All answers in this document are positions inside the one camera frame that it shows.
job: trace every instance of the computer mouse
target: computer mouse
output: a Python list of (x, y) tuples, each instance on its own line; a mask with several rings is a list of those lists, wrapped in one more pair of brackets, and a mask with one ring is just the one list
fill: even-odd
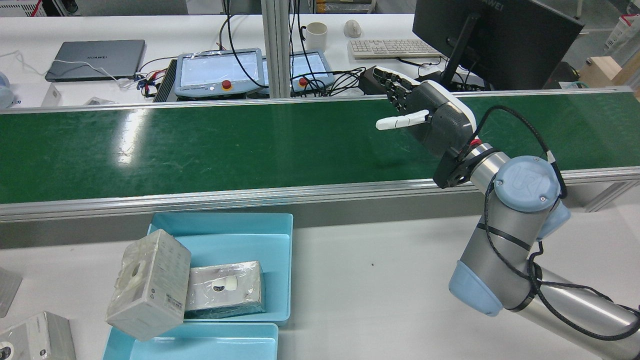
[(350, 38), (359, 38), (362, 35), (362, 28), (356, 20), (349, 20), (344, 23), (344, 34)]

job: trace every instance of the silver laptop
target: silver laptop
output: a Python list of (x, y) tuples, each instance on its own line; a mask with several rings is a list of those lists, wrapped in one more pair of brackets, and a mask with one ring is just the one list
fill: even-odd
[[(133, 79), (138, 71), (144, 49), (144, 40), (64, 42), (56, 55), (56, 60), (84, 61), (96, 69), (103, 68), (116, 79)], [(111, 80), (108, 75), (102, 71), (93, 70), (87, 64), (60, 61), (53, 61), (44, 78), (51, 83)]]

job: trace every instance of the blue tray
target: blue tray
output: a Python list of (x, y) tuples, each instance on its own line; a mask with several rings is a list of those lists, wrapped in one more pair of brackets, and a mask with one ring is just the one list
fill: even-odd
[(111, 328), (102, 360), (276, 360), (277, 353), (272, 323), (184, 323), (144, 342)]
[(158, 229), (191, 251), (191, 267), (253, 260), (262, 267), (265, 313), (185, 322), (287, 322), (291, 314), (291, 214), (158, 213), (148, 232)]

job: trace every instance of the keyboard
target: keyboard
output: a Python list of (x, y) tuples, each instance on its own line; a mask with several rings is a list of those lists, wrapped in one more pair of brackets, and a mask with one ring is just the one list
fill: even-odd
[(437, 58), (442, 54), (419, 39), (350, 40), (354, 59)]

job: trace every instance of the white desk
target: white desk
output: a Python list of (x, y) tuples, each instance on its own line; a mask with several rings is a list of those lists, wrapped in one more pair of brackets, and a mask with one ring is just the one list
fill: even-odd
[[(163, 17), (42, 17), (0, 18), (0, 54), (20, 50), (24, 61), (45, 72), (65, 41), (144, 39), (147, 42), (142, 63), (165, 56), (177, 56), (217, 49), (218, 31), (226, 19), (223, 15)], [(342, 27), (349, 19), (362, 26), (362, 38), (417, 38), (412, 32), (413, 15), (302, 15), (301, 25), (321, 21), (328, 26), (325, 55), (333, 70), (381, 65), (409, 75), (417, 67), (396, 60), (354, 60), (347, 52), (347, 38)], [(261, 15), (236, 15), (231, 20), (234, 46), (260, 47), (264, 51)], [(226, 32), (223, 43), (228, 47)], [(294, 32), (294, 49), (301, 50), (298, 32)], [(163, 69), (169, 60), (156, 61), (144, 70)], [(45, 83), (44, 77), (23, 67), (13, 56), (0, 58), (0, 71), (11, 83)], [(429, 69), (422, 69), (423, 74)], [(121, 104), (151, 102), (139, 90), (120, 90), (114, 81), (55, 83), (62, 95), (61, 106), (78, 106), (96, 96)]]
[[(626, 207), (575, 209), (545, 241), (540, 264), (637, 306), (638, 193)], [(478, 218), (296, 229), (292, 315), (280, 328), (278, 358), (595, 360), (518, 315), (489, 318), (447, 291)], [(46, 309), (70, 319), (78, 360), (100, 359), (104, 314), (128, 244), (0, 250), (0, 264), (24, 277), (0, 329)]]

